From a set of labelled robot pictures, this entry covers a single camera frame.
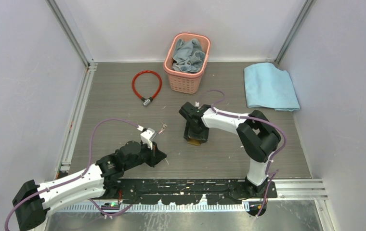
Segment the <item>brass padlock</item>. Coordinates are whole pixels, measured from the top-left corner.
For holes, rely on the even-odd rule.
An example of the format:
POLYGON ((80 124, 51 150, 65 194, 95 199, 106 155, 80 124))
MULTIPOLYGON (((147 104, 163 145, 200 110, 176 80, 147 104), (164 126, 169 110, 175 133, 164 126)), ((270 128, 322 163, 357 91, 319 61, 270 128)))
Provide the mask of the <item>brass padlock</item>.
POLYGON ((200 146, 201 145, 201 141, 197 140, 197 139, 189 139, 187 141, 188 144, 190 145, 195 145, 195 146, 200 146))

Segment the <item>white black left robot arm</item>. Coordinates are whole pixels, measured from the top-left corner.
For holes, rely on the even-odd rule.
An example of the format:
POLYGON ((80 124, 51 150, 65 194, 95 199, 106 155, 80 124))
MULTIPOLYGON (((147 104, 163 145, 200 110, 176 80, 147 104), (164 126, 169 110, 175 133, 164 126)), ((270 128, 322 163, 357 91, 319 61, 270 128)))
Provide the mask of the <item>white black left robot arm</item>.
POLYGON ((142 164, 154 167, 166 157, 155 142, 149 147, 142 142, 129 141, 77 173, 41 184, 29 180, 12 201, 19 230, 31 230, 55 212, 83 200, 103 195, 115 198, 119 192, 117 180, 125 171, 142 164))

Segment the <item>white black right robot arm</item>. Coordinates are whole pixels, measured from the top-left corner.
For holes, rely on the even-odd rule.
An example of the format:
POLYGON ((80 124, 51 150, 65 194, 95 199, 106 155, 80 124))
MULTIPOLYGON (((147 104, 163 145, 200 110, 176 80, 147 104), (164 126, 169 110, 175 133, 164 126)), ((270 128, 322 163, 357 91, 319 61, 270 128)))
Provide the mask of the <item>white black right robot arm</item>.
POLYGON ((186 120, 183 137, 188 143, 200 146, 208 141, 211 128, 237 135, 250 158, 245 187, 249 196, 257 198, 268 184, 268 169, 273 156, 281 149, 279 128, 268 121, 259 110, 237 114, 218 110, 211 105, 194 106, 186 102, 179 114, 186 120))

